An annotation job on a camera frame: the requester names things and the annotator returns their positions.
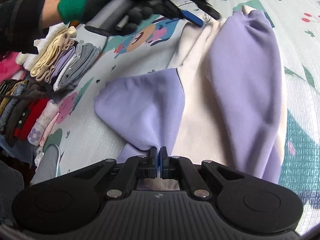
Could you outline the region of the person's left forearm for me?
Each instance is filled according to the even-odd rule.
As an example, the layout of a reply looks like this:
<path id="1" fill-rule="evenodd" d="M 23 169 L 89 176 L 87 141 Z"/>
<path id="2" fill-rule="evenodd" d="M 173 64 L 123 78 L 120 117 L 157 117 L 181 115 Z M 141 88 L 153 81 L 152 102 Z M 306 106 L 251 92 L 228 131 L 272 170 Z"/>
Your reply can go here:
<path id="1" fill-rule="evenodd" d="M 9 51 L 38 54 L 35 40 L 45 38 L 42 26 L 45 0 L 9 0 L 1 4 L 1 54 Z"/>

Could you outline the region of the black gloved left hand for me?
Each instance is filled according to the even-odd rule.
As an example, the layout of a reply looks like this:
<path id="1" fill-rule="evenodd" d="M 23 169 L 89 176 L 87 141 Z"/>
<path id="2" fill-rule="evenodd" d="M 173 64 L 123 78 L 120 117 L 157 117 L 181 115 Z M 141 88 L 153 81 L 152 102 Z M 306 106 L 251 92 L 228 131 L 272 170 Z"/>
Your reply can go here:
<path id="1" fill-rule="evenodd" d="M 60 0 L 62 21 L 79 21 L 85 29 L 101 36 L 127 35 L 153 14 L 177 18 L 178 9 L 164 0 Z"/>

